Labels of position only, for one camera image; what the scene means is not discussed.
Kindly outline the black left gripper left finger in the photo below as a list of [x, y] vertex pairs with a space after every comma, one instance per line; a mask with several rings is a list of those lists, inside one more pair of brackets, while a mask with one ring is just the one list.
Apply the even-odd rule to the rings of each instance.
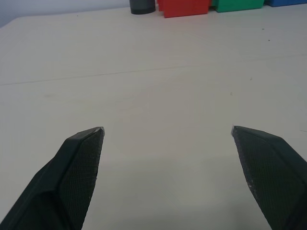
[[93, 196], [105, 130], [67, 138], [32, 178], [0, 230], [81, 230]]

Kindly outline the green plastic storage bin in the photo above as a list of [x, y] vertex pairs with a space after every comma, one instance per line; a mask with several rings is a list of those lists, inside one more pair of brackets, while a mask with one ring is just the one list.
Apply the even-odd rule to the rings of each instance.
[[211, 6], [217, 12], [235, 12], [260, 9], [264, 0], [211, 0]]

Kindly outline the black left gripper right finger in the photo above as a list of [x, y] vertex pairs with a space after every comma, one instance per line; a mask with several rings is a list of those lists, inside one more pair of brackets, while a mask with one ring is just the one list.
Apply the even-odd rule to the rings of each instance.
[[284, 139], [232, 128], [248, 187], [272, 230], [307, 230], [307, 161]]

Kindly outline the blue plastic storage bin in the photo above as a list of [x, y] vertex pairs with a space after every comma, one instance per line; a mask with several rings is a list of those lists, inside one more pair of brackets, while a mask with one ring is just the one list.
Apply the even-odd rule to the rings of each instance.
[[271, 7], [281, 7], [289, 5], [307, 4], [307, 0], [265, 0], [265, 3]]

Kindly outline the red plastic storage bin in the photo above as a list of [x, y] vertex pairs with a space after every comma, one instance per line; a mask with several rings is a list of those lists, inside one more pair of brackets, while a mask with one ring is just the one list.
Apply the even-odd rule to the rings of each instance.
[[212, 0], [156, 0], [165, 18], [207, 14]]

